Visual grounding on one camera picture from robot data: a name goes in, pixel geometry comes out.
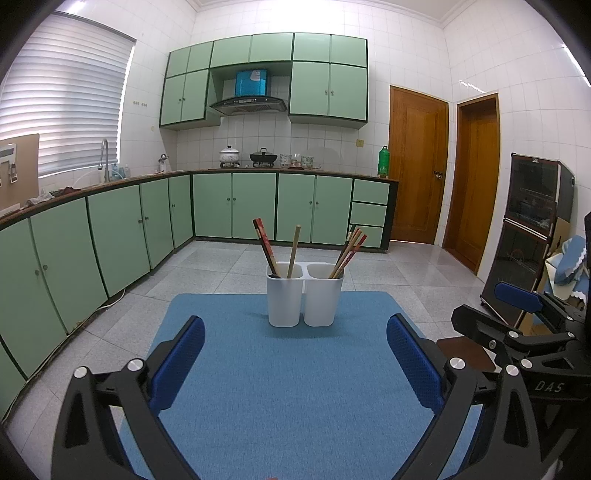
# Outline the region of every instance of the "blue mat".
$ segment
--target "blue mat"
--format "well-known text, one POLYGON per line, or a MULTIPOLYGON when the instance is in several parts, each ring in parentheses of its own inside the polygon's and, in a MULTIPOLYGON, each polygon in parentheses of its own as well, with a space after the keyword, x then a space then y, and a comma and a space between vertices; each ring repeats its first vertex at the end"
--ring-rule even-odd
MULTIPOLYGON (((433 418, 386 340, 398 312, 387 293, 343 292, 331 327, 276 328, 266 295, 178 295, 152 348, 191 315, 205 345, 160 419, 202 480, 389 480, 433 418)), ((477 420, 473 409, 442 478, 477 420)), ((152 478, 125 423, 121 438, 136 473, 152 478)))

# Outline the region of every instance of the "blue gripper pad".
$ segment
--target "blue gripper pad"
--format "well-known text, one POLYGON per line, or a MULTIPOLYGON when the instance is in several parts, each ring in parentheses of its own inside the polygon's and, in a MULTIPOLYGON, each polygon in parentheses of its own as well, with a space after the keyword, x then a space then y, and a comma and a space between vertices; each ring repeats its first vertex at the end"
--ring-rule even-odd
POLYGON ((444 404, 441 376, 396 315, 388 321, 386 337, 419 402, 437 415, 444 404))
POLYGON ((176 341, 152 378, 148 404, 154 415, 172 406, 204 343, 203 320, 193 317, 191 325, 176 341))
POLYGON ((504 301, 529 313, 536 313, 542 309, 542 301, 537 293, 523 290, 523 288, 505 282, 500 282, 496 285, 495 297, 500 301, 504 301))

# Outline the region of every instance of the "cooking pot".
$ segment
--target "cooking pot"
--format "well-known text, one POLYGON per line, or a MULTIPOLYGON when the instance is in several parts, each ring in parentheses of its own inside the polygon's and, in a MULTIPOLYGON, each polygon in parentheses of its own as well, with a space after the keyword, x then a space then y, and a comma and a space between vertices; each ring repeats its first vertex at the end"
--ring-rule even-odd
POLYGON ((236 148, 228 145, 227 148, 220 150, 220 162, 240 161, 240 152, 236 148))
POLYGON ((256 153, 251 153, 251 160, 253 163, 273 163, 277 160, 277 155, 269 153, 266 148, 262 148, 256 153))

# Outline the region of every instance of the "tiled floor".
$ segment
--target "tiled floor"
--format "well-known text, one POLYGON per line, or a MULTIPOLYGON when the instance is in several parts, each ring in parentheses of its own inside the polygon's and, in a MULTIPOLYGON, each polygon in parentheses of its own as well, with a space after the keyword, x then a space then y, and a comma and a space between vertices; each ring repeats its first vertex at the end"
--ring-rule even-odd
MULTIPOLYGON (((277 260, 290 249, 274 247, 277 260)), ((338 251, 300 248, 299 261, 334 261, 338 251)), ((266 293, 265 257, 258 245, 192 242, 80 332, 32 385, 7 430, 41 480, 50 478, 51 447, 61 402, 76 367, 120 369, 145 356, 169 302, 179 293, 266 293)), ((458 335, 449 321, 457 306, 480 308, 483 284, 433 245, 392 242, 387 254, 360 253, 345 272, 344 290, 386 291, 432 339, 458 335)))

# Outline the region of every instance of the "window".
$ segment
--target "window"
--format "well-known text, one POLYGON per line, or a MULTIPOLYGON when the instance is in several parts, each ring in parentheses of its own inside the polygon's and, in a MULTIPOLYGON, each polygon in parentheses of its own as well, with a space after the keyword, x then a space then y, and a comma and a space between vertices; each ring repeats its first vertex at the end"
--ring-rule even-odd
POLYGON ((39 176, 116 162, 134 40, 56 12, 29 38, 0 90, 0 140, 39 133, 39 176))

